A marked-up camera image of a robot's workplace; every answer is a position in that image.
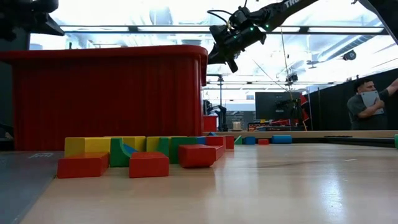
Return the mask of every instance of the red bin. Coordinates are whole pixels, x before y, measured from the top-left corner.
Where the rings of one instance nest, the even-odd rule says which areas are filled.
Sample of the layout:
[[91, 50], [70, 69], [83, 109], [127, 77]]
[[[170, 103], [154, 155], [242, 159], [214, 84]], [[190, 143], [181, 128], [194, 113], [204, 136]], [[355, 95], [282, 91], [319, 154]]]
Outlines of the red bin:
[[217, 131], [217, 118], [218, 116], [203, 115], [203, 131]]
[[66, 137], [200, 136], [207, 51], [170, 45], [0, 53], [12, 65], [16, 150]]

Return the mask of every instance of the blue block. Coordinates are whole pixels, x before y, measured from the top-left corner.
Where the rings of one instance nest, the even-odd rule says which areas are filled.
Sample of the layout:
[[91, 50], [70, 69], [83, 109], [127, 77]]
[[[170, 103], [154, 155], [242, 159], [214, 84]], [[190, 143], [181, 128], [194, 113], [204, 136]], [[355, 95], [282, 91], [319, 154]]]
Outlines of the blue block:
[[254, 136], [248, 136], [244, 138], [244, 144], [253, 145], [256, 144], [256, 138]]
[[271, 143], [273, 143], [273, 144], [292, 144], [293, 138], [290, 135], [272, 136]]
[[126, 144], [123, 144], [123, 146], [124, 146], [124, 149], [128, 152], [128, 153], [130, 153], [130, 154], [133, 154], [134, 152], [138, 152], [137, 150], [135, 150], [133, 147], [131, 147], [131, 146], [128, 146], [128, 145], [126, 145]]
[[201, 136], [201, 137], [197, 137], [197, 144], [206, 144], [206, 137], [205, 136]]

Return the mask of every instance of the gray floor mat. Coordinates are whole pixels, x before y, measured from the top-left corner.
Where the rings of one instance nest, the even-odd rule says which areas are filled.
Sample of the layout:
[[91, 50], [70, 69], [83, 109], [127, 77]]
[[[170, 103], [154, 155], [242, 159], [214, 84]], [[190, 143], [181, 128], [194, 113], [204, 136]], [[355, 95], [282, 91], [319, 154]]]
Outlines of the gray floor mat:
[[0, 223], [19, 223], [57, 173], [63, 152], [0, 152]]

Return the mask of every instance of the green block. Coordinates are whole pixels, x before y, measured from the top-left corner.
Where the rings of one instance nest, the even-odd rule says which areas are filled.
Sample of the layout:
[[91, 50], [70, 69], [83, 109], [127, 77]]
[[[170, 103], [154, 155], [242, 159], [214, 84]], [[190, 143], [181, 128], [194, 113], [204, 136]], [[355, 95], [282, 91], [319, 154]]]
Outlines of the green block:
[[242, 144], [242, 136], [239, 136], [235, 139], [235, 144]]
[[130, 154], [124, 149], [122, 138], [111, 138], [110, 167], [129, 167]]
[[196, 137], [177, 137], [171, 139], [169, 151], [170, 164], [178, 164], [178, 147], [186, 144], [197, 144]]
[[170, 139], [168, 137], [160, 137], [159, 144], [157, 145], [156, 151], [165, 154], [165, 156], [169, 156], [169, 146]]

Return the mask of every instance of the black partition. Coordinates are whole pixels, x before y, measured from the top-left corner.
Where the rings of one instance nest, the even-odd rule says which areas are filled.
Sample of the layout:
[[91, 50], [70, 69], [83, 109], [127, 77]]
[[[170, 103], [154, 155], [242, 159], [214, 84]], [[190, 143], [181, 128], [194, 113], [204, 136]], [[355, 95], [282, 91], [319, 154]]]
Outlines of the black partition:
[[[398, 69], [368, 76], [378, 91], [398, 78]], [[312, 127], [314, 131], [350, 130], [347, 101], [355, 94], [354, 81], [314, 91], [310, 94]], [[386, 102], [389, 130], [398, 129], [398, 93]]]

